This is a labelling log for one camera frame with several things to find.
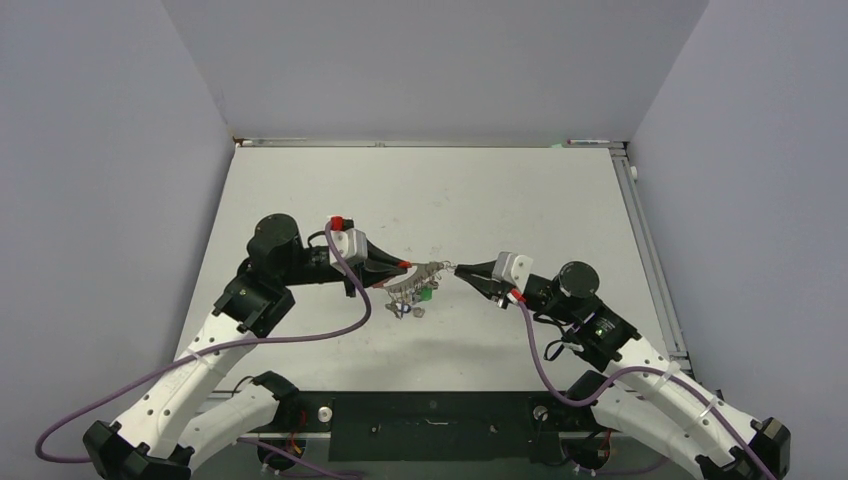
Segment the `red handled metal key holder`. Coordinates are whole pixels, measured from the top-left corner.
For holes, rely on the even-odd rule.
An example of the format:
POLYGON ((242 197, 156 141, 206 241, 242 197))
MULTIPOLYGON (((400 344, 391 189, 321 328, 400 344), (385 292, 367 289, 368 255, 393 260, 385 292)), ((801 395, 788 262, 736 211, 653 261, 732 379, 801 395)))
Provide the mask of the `red handled metal key holder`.
POLYGON ((423 289, 438 289, 443 277, 453 273, 456 267, 450 261, 414 262, 406 274, 392 278, 377 288, 392 298, 412 301, 423 289))

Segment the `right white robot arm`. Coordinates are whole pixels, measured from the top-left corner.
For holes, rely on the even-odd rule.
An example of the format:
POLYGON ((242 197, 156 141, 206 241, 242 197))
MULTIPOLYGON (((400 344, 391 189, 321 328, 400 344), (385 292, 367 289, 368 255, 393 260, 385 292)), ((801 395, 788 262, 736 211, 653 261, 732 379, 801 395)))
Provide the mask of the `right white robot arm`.
POLYGON ((534 368, 549 393, 566 405, 579 428, 626 434, 696 479, 783 479, 790 468, 791 433, 774 417, 740 411, 687 375, 599 297, 600 277, 571 261, 551 279, 532 272, 525 255, 460 264, 454 274, 523 317, 534 368), (568 390, 554 386, 542 363, 534 326, 556 327, 558 351, 569 350, 589 370, 568 390))

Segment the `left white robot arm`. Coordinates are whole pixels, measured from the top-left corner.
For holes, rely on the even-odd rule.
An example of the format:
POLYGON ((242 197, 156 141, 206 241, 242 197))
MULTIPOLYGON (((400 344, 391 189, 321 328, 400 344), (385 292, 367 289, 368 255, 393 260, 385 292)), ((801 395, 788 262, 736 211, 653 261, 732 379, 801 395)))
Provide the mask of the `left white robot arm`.
POLYGON ((181 356, 129 409, 85 432, 101 478, 188 479, 238 437, 294 424, 298 390, 271 371, 205 413, 198 410, 240 360, 273 343, 271 332, 295 305, 292 287, 341 282, 354 296, 412 266, 371 244, 350 219, 330 218, 323 233, 324 245, 306 246, 293 217, 271 214, 258 222, 245 261, 181 356))

